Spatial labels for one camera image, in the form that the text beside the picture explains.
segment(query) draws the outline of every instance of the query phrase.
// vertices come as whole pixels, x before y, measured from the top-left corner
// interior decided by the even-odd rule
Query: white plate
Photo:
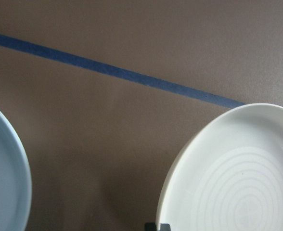
[[[0,231],[23,231],[30,204],[31,176],[26,153],[0,112]]]
[[[156,224],[172,231],[283,231],[283,107],[230,110],[174,161]]]

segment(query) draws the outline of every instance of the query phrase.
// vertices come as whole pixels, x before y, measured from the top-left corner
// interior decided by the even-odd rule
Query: brown surface
[[[0,33],[283,106],[283,1],[0,0]]]
[[[0,110],[29,158],[28,231],[143,230],[186,141],[227,109],[0,47]]]

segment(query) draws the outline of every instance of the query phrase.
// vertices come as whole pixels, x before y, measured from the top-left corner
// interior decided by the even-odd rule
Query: black object
[[[145,231],[157,231],[155,223],[146,223]],[[171,231],[169,224],[161,224],[161,229],[159,231]]]

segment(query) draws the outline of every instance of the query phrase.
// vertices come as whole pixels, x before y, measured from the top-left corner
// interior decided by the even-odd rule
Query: plate rim
[[[24,231],[27,226],[30,208],[31,208],[31,201],[32,201],[32,180],[31,180],[31,171],[30,165],[28,161],[28,157],[26,155],[26,151],[23,147],[23,144],[17,135],[16,131],[14,130],[13,126],[9,122],[9,120],[5,117],[5,115],[0,111],[0,126],[6,130],[6,133],[10,135],[10,139],[16,144],[17,147],[17,154],[21,156],[21,164],[24,168],[23,171],[26,173],[25,180],[26,180],[26,188],[25,188],[25,212],[23,213],[23,217],[19,219],[19,226],[21,227],[21,231]]]
[[[166,178],[164,180],[162,189],[161,189],[161,193],[160,193],[159,200],[158,200],[158,205],[157,205],[157,211],[156,211],[156,220],[155,220],[157,230],[160,230],[160,225],[161,225],[160,220],[161,220],[162,207],[163,207],[164,199],[166,197],[168,186],[169,186],[169,184],[171,182],[172,176],[174,175],[174,172],[176,170],[176,167],[177,167],[178,163],[180,162],[181,158],[183,157],[183,154],[187,151],[189,145],[192,142],[194,142],[194,140],[197,137],[199,137],[200,134],[204,130],[206,130],[212,124],[216,123],[218,120],[221,120],[223,117],[225,117],[225,116],[227,116],[227,115],[229,115],[231,113],[234,113],[235,111],[242,110],[242,109],[248,108],[248,107],[256,107],[256,106],[269,106],[269,107],[275,107],[275,108],[279,108],[279,109],[283,110],[283,106],[279,106],[279,105],[272,104],[272,103],[250,103],[250,104],[245,104],[245,105],[242,105],[242,106],[239,106],[239,107],[235,107],[235,108],[233,108],[231,110],[228,110],[228,111],[222,113],[221,115],[217,116],[216,118],[214,118],[212,121],[210,121],[208,124],[206,124],[201,130],[199,130],[195,135],[193,135],[186,142],[186,144],[179,151],[179,153],[177,154],[176,158],[174,159],[172,165],[170,166],[170,168],[168,170],[168,173],[166,175]]]

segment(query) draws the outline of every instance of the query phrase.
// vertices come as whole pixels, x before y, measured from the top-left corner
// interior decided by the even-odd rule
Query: blue tape
[[[205,102],[214,103],[228,108],[235,108],[244,105],[244,103],[225,98],[219,95],[211,94],[202,90],[189,88],[177,83],[169,82],[159,78],[143,75],[137,72],[126,70],[109,64],[100,63],[95,60],[87,59],[77,55],[58,51],[52,48],[40,46],[34,43],[22,41],[0,34],[0,46],[22,51],[25,53],[37,55],[47,59],[52,59],[65,64],[82,67],[91,71],[140,83],[149,87],[169,91],[175,94],[184,95]]]

